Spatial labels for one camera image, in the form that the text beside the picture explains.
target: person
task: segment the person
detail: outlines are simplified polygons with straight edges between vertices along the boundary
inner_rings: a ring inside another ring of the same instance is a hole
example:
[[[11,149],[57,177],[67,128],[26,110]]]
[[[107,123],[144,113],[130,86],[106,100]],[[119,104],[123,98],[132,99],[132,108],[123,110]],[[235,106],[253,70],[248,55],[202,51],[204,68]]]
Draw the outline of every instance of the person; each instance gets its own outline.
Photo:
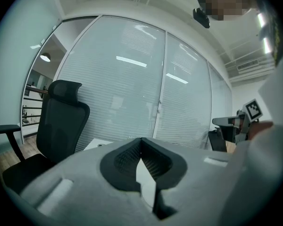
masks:
[[[277,12],[267,0],[198,0],[200,9],[210,18],[217,21],[232,20],[255,9],[266,20],[259,39],[266,38],[272,50],[275,66],[283,58],[283,24]],[[255,121],[250,124],[248,140],[252,140],[258,133],[273,126],[271,121]]]

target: desk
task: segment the desk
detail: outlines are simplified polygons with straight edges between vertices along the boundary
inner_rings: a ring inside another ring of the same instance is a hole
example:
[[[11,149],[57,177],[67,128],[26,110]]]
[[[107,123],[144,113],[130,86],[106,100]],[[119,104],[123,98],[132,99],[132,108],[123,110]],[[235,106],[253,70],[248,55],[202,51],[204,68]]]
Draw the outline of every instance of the desk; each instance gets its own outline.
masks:
[[[110,143],[112,142],[95,138],[88,144],[84,151],[97,148],[99,144],[105,146]],[[141,159],[136,168],[136,181],[141,184],[142,201],[145,203],[147,208],[152,211],[155,198],[156,182]]]

